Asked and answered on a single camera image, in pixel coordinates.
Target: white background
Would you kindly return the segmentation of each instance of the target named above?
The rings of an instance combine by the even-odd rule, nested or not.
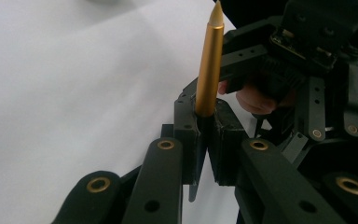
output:
[[[0,223],[50,223],[83,176],[142,164],[198,75],[212,8],[212,0],[0,0]],[[253,127],[234,95],[219,97]],[[186,198],[187,186],[185,224],[236,221],[234,189],[214,183],[209,161],[197,200]]]

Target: gold pen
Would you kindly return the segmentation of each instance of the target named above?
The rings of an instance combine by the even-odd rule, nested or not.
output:
[[[206,28],[197,81],[195,111],[196,115],[202,118],[208,118],[214,113],[222,60],[224,27],[222,6],[217,0]]]

